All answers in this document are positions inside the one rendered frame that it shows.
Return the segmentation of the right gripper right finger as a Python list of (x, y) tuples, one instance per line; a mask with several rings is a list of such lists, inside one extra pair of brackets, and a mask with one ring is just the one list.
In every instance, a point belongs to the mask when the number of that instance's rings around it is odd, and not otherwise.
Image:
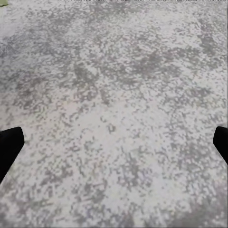
[(228, 128), (217, 126), (214, 133), (213, 144), (228, 164)]

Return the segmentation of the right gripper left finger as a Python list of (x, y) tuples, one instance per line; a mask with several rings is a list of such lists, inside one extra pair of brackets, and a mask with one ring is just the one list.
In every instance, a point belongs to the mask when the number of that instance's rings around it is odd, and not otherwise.
[(0, 132), (0, 184), (25, 144), (20, 126)]

